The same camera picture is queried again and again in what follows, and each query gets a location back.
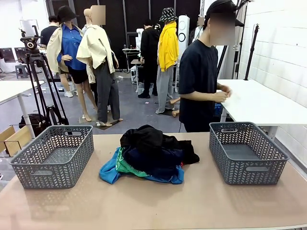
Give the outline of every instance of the yellow jacket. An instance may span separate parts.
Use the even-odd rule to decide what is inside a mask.
[[[159,39],[159,63],[161,71],[165,72],[174,65],[179,56],[179,43],[176,35],[177,23],[164,26]]]

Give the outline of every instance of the backpack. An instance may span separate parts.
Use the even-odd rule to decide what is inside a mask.
[[[32,124],[32,128],[33,128],[33,131],[36,137],[48,127],[46,118],[43,115],[29,114],[29,118],[30,118],[30,122]],[[24,121],[24,116],[22,116],[21,122],[19,123],[19,128],[22,128],[24,126],[25,126],[25,121]]]

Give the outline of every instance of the black shorts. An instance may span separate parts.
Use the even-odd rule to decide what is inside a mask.
[[[67,67],[68,67],[69,74],[71,75],[73,82],[75,84],[81,84],[81,83],[85,82],[86,80],[88,80],[88,75],[87,75],[86,69],[75,70],[75,69],[72,69],[69,66],[67,66]]]

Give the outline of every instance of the white tile wall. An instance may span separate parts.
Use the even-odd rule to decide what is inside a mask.
[[[307,17],[304,0],[249,3],[239,78],[244,78],[259,24],[249,78],[307,107]],[[307,166],[307,124],[279,127],[276,137]]]

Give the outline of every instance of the gray trousers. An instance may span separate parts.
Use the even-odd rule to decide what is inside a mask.
[[[172,94],[174,92],[173,87],[174,66],[170,66],[165,72],[161,71],[161,67],[158,66],[157,74],[157,91],[159,108],[156,114],[161,114],[165,109],[172,109],[174,105],[170,103],[173,99]]]
[[[98,93],[98,121],[107,122],[107,106],[111,106],[114,120],[120,118],[118,85],[114,73],[110,73],[108,62],[94,69]]]

